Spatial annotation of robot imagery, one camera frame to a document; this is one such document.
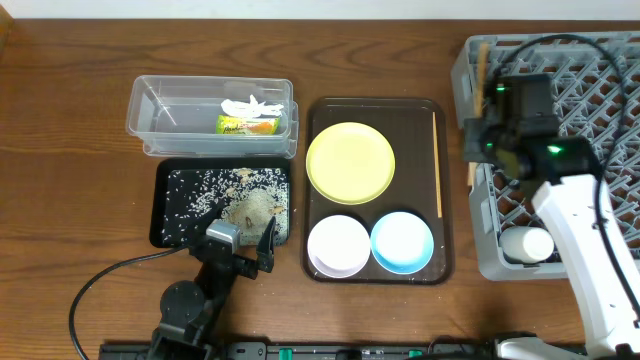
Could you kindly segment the blue bowl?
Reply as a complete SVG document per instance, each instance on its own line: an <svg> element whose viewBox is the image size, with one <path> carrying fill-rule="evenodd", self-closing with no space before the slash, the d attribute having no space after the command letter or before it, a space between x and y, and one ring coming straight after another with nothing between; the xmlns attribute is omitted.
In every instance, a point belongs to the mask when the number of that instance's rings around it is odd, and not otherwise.
<svg viewBox="0 0 640 360"><path fill-rule="evenodd" d="M427 223L410 212L391 212L381 217L370 234L375 260L386 271L409 275L421 271L435 250Z"/></svg>

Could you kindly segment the white cup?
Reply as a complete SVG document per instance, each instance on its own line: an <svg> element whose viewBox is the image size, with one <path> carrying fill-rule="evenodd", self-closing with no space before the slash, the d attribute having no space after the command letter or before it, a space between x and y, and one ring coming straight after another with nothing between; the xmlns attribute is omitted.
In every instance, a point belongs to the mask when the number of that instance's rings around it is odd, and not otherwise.
<svg viewBox="0 0 640 360"><path fill-rule="evenodd" d="M504 230L499 237L504 256L511 262L535 264L548 259L554 249L554 241L542 228L514 226Z"/></svg>

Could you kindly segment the green orange snack wrapper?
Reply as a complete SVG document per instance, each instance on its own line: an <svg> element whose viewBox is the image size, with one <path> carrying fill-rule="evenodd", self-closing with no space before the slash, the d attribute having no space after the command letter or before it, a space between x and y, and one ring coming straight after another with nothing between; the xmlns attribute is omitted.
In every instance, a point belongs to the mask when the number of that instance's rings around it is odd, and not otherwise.
<svg viewBox="0 0 640 360"><path fill-rule="evenodd" d="M243 118L219 115L216 121L216 134L226 135L274 135L280 119Z"/></svg>

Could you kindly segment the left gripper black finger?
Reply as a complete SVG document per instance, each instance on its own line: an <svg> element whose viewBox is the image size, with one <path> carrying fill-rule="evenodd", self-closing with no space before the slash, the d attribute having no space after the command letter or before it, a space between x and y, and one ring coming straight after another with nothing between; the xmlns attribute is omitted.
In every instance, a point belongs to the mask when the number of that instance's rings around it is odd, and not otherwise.
<svg viewBox="0 0 640 360"><path fill-rule="evenodd" d="M274 237L276 218L272 217L256 247L258 269L271 273L274 267Z"/></svg>
<svg viewBox="0 0 640 360"><path fill-rule="evenodd" d="M221 210L217 205L213 205L212 208L204 215L199 217L192 224L192 249L195 250L199 247L211 247L213 249L224 248L224 245L215 238L210 238L206 234L207 228L216 220L219 219Z"/></svg>

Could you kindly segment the pink bowl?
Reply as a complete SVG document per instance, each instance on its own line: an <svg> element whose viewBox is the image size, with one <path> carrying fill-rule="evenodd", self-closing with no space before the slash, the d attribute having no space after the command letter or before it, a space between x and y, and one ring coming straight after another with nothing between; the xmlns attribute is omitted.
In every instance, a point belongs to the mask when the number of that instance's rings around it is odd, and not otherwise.
<svg viewBox="0 0 640 360"><path fill-rule="evenodd" d="M307 239L307 254L317 271L343 279L364 268L371 253L366 228L355 218L332 215L319 221Z"/></svg>

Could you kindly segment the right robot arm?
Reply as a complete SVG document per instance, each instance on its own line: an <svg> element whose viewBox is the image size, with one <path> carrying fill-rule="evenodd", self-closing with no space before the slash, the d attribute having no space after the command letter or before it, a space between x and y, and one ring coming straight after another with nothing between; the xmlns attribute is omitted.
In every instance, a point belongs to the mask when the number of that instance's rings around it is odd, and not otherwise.
<svg viewBox="0 0 640 360"><path fill-rule="evenodd" d="M487 83L464 122L464 157L518 180L554 240L576 297L590 359L639 356L639 270L613 213L605 167L582 136L560 136L546 74Z"/></svg>

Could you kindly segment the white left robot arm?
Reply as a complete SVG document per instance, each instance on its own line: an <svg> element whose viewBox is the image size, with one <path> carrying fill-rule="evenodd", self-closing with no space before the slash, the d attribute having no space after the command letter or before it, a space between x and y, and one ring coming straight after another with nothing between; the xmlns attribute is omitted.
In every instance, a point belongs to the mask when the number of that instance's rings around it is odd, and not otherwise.
<svg viewBox="0 0 640 360"><path fill-rule="evenodd" d="M161 320L152 334L147 358L221 359L222 350L208 343L237 277L251 280L274 267L276 218L271 217L250 259L237 253L240 229L220 219L212 208L185 229L189 254L202 263L192 281L170 285L160 300Z"/></svg>

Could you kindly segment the white tissue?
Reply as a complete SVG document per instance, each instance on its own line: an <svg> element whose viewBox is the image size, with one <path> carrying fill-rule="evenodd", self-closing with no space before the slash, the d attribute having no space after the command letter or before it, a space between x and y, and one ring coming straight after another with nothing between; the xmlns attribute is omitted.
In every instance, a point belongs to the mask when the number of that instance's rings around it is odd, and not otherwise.
<svg viewBox="0 0 640 360"><path fill-rule="evenodd" d="M282 104L267 105L265 102L259 103L253 96L249 96L249 102L233 101L225 99L221 102L223 112L232 117L239 118L262 118L279 117L284 106Z"/></svg>

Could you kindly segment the wooden chopstick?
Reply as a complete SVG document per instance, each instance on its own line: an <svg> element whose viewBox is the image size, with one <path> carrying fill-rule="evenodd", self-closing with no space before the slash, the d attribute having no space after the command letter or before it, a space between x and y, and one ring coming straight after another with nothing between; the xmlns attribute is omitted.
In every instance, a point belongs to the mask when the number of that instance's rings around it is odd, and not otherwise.
<svg viewBox="0 0 640 360"><path fill-rule="evenodd" d="M477 58L477 78L476 92L474 93L474 116L476 118L482 116L484 101L484 85L486 81L487 65L488 65L489 44L483 42L478 49Z"/></svg>
<svg viewBox="0 0 640 360"><path fill-rule="evenodd" d="M439 144L436 112L432 113L432 135L433 135L433 157L434 157L434 180L436 189L437 216L442 218L442 195L441 195L441 174L439 162Z"/></svg>

